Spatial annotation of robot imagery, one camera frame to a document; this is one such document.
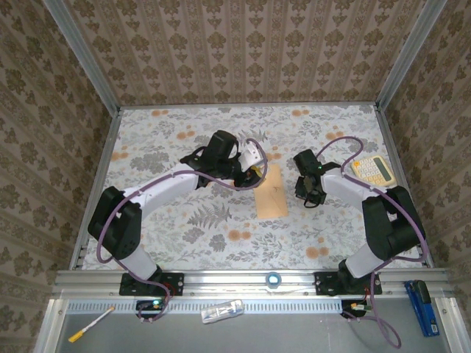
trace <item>floral tablecloth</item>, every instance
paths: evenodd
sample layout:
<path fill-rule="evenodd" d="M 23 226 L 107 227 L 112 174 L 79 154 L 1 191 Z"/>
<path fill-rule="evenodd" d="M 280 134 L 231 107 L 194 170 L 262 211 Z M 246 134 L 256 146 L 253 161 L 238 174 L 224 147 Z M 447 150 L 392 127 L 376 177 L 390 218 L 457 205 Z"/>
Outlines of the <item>floral tablecloth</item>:
<path fill-rule="evenodd" d="M 139 185 L 173 167 L 217 129 L 240 141 L 255 138 L 280 166 L 288 217 L 257 219 L 253 191 L 210 185 L 161 207 L 143 222 L 141 243 L 164 269 L 336 268 L 365 243 L 360 212 L 327 196 L 324 205 L 305 209 L 294 196 L 298 172 L 293 156 L 321 149 L 329 140 L 354 135 L 364 141 L 362 157 L 389 161 L 375 112 L 369 105 L 266 105 L 175 107 L 124 112 L 105 187 Z M 339 141 L 321 161 L 341 163 L 358 144 Z M 84 269 L 117 269 L 98 263 L 91 238 Z M 417 257 L 417 250 L 408 252 Z M 395 262 L 393 267 L 420 266 Z"/>

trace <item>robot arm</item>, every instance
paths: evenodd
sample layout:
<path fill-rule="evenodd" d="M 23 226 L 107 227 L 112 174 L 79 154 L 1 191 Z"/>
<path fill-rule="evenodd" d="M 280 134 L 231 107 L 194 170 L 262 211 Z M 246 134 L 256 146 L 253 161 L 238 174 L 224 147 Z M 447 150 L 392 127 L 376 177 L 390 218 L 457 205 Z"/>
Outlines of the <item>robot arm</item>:
<path fill-rule="evenodd" d="M 366 244 L 340 262 L 337 290 L 339 286 L 348 293 L 358 288 L 363 290 L 364 283 L 378 266 L 419 244 L 416 232 L 405 217 L 382 196 L 373 192 L 372 187 L 368 189 L 355 183 L 354 180 L 359 179 L 353 176 L 348 179 L 342 176 L 340 165 L 321 164 L 310 149 L 300 152 L 294 161 L 301 173 L 296 183 L 296 196 L 305 200 L 306 207 L 309 207 L 308 204 L 312 205 L 309 208 L 323 204 L 329 194 L 363 213 Z M 411 216 L 421 233 L 425 234 L 405 188 L 375 188 L 396 201 Z"/>
<path fill-rule="evenodd" d="M 235 147 L 237 152 L 230 157 Z M 208 146 L 198 148 L 182 158 L 173 169 L 146 183 L 153 186 L 147 188 L 146 185 L 139 185 L 124 191 L 115 187 L 104 190 L 88 225 L 88 232 L 98 240 L 118 204 L 144 187 L 145 191 L 139 192 L 132 202 L 127 201 L 113 218 L 102 245 L 114 259 L 139 278 L 156 279 L 162 270 L 139 245 L 142 220 L 178 196 L 206 187 L 210 182 L 207 177 L 233 180 L 238 188 L 253 186 L 261 180 L 261 173 L 255 166 L 262 160 L 255 144 L 247 143 L 245 149 L 239 152 L 237 139 L 219 130 L 213 134 Z"/>

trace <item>blue stapler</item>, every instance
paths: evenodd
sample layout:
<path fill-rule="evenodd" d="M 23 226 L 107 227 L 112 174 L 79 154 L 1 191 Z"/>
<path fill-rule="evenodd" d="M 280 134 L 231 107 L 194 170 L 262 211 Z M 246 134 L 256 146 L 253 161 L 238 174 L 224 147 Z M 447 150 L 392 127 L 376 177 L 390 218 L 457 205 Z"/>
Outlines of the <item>blue stapler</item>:
<path fill-rule="evenodd" d="M 440 334 L 439 327 L 425 282 L 420 280 L 407 281 L 406 290 L 424 336 L 438 336 Z"/>

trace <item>wall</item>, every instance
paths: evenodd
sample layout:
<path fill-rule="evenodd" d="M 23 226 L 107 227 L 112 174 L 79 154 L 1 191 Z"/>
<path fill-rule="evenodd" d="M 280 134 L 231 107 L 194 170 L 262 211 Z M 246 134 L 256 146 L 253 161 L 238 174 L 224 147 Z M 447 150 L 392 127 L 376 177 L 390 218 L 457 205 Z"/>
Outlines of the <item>wall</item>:
<path fill-rule="evenodd" d="M 438 266 L 471 328 L 471 1 L 448 0 L 386 115 Z"/>
<path fill-rule="evenodd" d="M 373 101 L 425 0 L 66 0 L 120 105 Z"/>
<path fill-rule="evenodd" d="M 0 1 L 0 352 L 28 352 L 110 123 L 41 1 Z"/>

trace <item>calculator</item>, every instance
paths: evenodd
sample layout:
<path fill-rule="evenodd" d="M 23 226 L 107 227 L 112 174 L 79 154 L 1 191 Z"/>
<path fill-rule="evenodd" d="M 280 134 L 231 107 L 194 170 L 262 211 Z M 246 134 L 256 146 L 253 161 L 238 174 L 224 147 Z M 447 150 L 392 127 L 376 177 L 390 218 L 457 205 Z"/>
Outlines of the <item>calculator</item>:
<path fill-rule="evenodd" d="M 381 156 L 367 157 L 352 162 L 356 176 L 370 184 L 390 186 L 396 182 L 393 173 Z"/>

